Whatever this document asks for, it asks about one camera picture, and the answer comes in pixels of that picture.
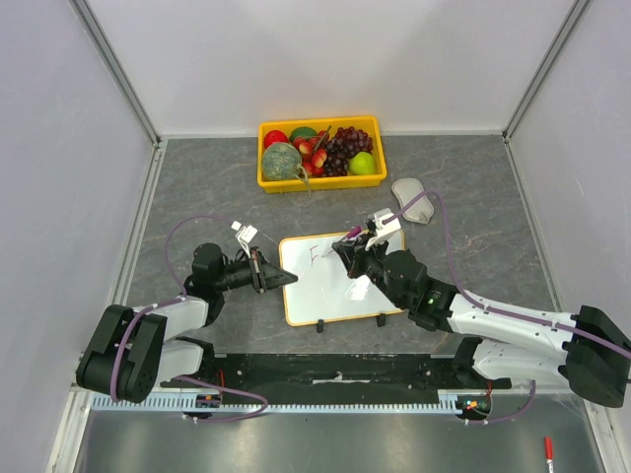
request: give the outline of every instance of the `red marker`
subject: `red marker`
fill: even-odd
[[[548,473],[554,473],[554,465],[552,459],[554,458],[554,451],[552,450],[552,439],[550,437],[545,438],[545,462],[548,465]]]

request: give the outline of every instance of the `green apple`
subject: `green apple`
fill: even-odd
[[[350,170],[354,174],[369,175],[375,173],[375,159],[370,153],[362,151],[350,161]]]

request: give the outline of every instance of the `yellow tray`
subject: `yellow tray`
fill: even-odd
[[[340,118],[318,118],[315,120],[293,120],[293,121],[268,121],[261,123],[258,127],[258,169],[256,180],[267,193],[296,192],[307,190],[307,185],[298,179],[291,180],[267,180],[261,171],[263,159],[263,138],[271,130],[280,130],[287,136],[299,126],[310,126],[315,131],[325,130],[331,125],[330,134],[337,132],[338,127],[348,128],[354,126],[362,129],[373,138],[373,157],[375,158],[376,173],[372,175],[345,175],[341,177],[314,177],[309,183],[312,190],[324,189],[349,189],[353,187],[376,187],[382,183],[387,176],[386,156],[382,146],[382,136],[379,133],[379,124],[373,116],[345,116]]]

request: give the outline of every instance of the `grapes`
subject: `grapes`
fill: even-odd
[[[332,136],[326,144],[328,159],[324,163],[324,175],[332,177],[336,175],[348,175],[349,163],[357,153],[373,151],[373,139],[364,130],[348,128],[337,128],[335,136]]]

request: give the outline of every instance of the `whiteboard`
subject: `whiteboard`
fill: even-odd
[[[283,287],[285,319],[292,326],[400,313],[367,276],[349,279],[339,256],[322,256],[346,233],[286,238],[280,242],[281,267],[298,276]],[[403,232],[389,240],[386,253],[404,248]]]

